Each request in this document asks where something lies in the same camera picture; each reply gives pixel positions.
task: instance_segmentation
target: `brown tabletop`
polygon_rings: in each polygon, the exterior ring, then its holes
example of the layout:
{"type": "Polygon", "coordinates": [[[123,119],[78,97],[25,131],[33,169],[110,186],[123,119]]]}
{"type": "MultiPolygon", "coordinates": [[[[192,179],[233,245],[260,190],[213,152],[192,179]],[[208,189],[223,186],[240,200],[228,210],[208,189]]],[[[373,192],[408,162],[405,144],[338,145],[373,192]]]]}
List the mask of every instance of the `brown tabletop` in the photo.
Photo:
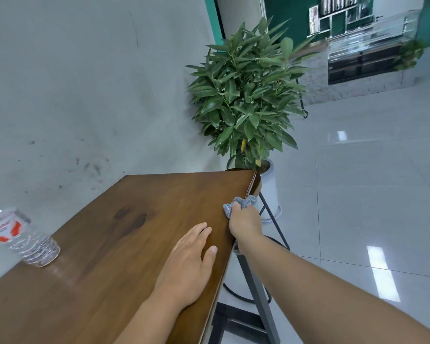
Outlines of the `brown tabletop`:
{"type": "Polygon", "coordinates": [[[172,247],[207,222],[218,247],[200,299],[178,317],[168,343],[196,344],[234,238],[222,209],[250,191],[253,171],[126,176],[63,225],[59,257],[22,263],[0,278],[0,343],[109,344],[151,294],[172,247]]]}

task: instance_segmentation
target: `plastic water bottle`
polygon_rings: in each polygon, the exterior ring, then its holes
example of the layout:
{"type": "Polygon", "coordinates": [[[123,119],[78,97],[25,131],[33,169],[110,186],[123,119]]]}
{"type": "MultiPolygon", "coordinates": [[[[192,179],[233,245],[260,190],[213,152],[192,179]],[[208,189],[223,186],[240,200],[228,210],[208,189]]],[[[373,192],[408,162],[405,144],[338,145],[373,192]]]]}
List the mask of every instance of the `plastic water bottle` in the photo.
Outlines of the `plastic water bottle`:
{"type": "Polygon", "coordinates": [[[18,254],[24,263],[42,267],[60,252],[53,238],[30,227],[30,219],[16,208],[0,210],[0,244],[18,254]]]}

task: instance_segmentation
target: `person's left arm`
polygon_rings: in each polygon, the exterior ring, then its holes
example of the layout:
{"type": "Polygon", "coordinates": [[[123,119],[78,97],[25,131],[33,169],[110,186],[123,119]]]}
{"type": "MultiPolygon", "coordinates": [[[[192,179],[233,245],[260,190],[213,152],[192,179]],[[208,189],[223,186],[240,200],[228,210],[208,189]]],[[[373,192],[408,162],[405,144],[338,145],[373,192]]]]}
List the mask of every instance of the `person's left arm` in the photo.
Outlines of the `person's left arm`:
{"type": "Polygon", "coordinates": [[[217,248],[202,249],[212,232],[206,223],[195,225],[172,249],[150,297],[142,303],[115,344],[165,343],[180,312],[194,303],[212,273],[217,248]]]}

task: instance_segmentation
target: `red and white label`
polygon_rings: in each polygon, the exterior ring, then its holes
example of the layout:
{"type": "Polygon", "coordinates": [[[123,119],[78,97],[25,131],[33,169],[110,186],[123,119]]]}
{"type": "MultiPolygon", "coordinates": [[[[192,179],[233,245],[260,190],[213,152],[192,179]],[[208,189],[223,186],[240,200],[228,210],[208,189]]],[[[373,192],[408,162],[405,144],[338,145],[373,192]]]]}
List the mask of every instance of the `red and white label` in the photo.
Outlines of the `red and white label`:
{"type": "Polygon", "coordinates": [[[17,217],[14,212],[8,212],[0,219],[0,243],[6,243],[21,234],[27,223],[17,217]]]}

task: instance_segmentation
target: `small green plant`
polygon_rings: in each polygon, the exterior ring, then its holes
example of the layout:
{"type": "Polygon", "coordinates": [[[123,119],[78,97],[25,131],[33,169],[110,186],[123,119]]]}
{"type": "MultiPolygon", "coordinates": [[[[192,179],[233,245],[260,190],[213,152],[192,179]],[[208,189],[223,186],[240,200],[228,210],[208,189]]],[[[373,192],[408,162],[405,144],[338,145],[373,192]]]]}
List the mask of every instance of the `small green plant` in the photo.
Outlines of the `small green plant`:
{"type": "Polygon", "coordinates": [[[286,22],[268,31],[269,23],[263,18],[252,31],[243,23],[223,45],[207,46],[202,66],[187,65],[197,77],[189,86],[199,105],[193,119],[212,137],[209,145],[218,154],[229,153],[226,168],[234,160],[236,168],[256,169],[271,150],[282,151],[282,143],[298,149],[285,130],[293,129],[290,113],[307,114],[297,103],[305,87],[296,78],[306,69],[298,65],[301,60],[315,53],[291,58],[312,38],[296,48],[290,38],[277,43],[286,29],[277,31],[286,22]]]}
{"type": "Polygon", "coordinates": [[[424,54],[425,44],[421,40],[410,40],[405,42],[400,48],[400,55],[395,58],[395,71],[413,68],[424,54]]]}

